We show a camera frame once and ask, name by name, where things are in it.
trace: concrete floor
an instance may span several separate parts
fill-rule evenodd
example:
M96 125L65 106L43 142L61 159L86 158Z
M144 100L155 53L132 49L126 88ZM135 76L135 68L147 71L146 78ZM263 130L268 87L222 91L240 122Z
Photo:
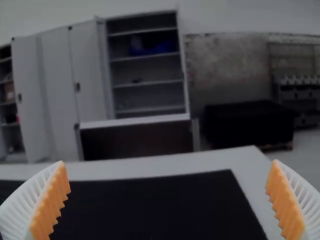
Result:
M320 191L320 129L296 131L292 151L266 152L265 155L288 165Z

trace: metal rack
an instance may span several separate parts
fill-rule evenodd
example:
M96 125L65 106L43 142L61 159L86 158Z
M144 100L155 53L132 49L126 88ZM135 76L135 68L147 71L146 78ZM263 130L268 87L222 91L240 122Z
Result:
M188 111L176 11L107 19L106 32L116 119ZM145 51L162 41L174 47ZM136 54L133 49L145 52Z
M0 47L0 156L8 163L27 160L15 96L11 45L5 45Z
M296 128L320 123L320 44L268 44L273 97L297 112Z

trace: white table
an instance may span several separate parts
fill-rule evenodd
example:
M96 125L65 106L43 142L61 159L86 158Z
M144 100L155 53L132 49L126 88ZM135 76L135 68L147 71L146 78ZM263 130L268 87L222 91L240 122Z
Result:
M0 165L0 179L26 180L48 163ZM265 194L271 161L255 146L185 154L66 163L71 181L159 177L231 169L268 239L279 240L281 229Z

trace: orange foam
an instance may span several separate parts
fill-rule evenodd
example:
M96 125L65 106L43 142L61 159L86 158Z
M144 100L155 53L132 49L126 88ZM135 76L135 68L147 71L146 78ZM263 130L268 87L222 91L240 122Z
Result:
M46 192L33 215L30 224L30 232L34 240L49 240L53 233L53 226L58 223L57 218L61 216L60 209L64 201L68 199L67 194L71 192L67 170L62 162L47 183Z
M306 229L304 217L286 174L275 160L265 189L270 196L275 217L279 220L278 226L282 228L281 235L286 240L299 240Z

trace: black rubber mat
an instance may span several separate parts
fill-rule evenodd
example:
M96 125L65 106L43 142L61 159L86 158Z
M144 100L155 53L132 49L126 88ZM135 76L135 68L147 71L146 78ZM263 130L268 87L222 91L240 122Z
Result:
M267 239L231 170L70 185L52 240Z

